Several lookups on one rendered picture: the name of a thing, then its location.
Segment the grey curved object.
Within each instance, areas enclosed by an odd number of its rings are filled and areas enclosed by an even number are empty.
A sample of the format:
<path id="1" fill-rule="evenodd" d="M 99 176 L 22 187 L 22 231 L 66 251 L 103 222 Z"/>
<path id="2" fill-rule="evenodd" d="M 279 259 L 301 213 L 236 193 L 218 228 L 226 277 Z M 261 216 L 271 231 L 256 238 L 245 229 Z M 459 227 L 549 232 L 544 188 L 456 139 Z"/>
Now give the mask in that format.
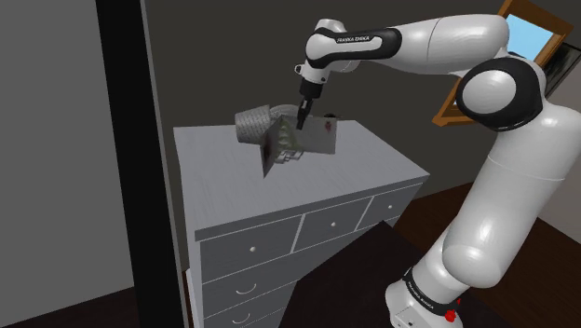
<path id="1" fill-rule="evenodd" d="M 269 109 L 270 118 L 277 120 L 280 116 L 298 116 L 296 104 L 280 104 Z"/>

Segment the grey open picture book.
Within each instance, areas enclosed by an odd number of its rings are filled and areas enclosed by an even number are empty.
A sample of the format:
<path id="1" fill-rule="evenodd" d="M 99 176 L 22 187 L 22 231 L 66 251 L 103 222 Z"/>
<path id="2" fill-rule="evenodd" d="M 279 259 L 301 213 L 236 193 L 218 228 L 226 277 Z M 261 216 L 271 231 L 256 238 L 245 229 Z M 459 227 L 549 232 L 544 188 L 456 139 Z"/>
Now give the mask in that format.
<path id="1" fill-rule="evenodd" d="M 260 154 L 263 177 L 275 164 L 299 160 L 304 153 L 335 153 L 337 119 L 309 116 L 298 130 L 295 116 L 280 116 L 263 135 Z"/>

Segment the grey woven basket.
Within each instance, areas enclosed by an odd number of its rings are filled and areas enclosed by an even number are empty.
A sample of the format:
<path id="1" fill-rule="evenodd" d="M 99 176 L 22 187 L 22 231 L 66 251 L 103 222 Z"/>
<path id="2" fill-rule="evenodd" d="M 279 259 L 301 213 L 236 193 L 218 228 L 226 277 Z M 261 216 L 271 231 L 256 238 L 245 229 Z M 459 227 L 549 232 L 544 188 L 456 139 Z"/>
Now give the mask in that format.
<path id="1" fill-rule="evenodd" d="M 243 144 L 261 144 L 271 126 L 270 106 L 262 105 L 235 114 L 236 138 Z"/>

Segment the grey chest of drawers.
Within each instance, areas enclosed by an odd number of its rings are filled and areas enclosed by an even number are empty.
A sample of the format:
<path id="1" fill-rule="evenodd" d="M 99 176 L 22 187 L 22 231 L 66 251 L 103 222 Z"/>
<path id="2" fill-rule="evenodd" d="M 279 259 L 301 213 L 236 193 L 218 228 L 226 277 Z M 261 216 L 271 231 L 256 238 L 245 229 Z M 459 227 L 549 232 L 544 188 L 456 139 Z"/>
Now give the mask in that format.
<path id="1" fill-rule="evenodd" d="M 195 328 L 282 328 L 298 280 L 380 222 L 396 223 L 427 172 L 354 120 L 333 154 L 265 170 L 232 126 L 174 131 Z"/>

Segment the dark wall picture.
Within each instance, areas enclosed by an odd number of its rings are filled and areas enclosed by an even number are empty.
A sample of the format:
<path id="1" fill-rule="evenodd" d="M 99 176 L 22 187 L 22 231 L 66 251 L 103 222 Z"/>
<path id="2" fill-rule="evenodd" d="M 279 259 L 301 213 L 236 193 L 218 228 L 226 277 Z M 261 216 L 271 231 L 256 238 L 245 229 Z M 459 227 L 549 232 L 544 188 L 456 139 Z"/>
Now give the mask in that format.
<path id="1" fill-rule="evenodd" d="M 581 48 L 563 42 L 544 67 L 546 75 L 545 98 L 547 99 L 562 80 L 581 61 Z"/>

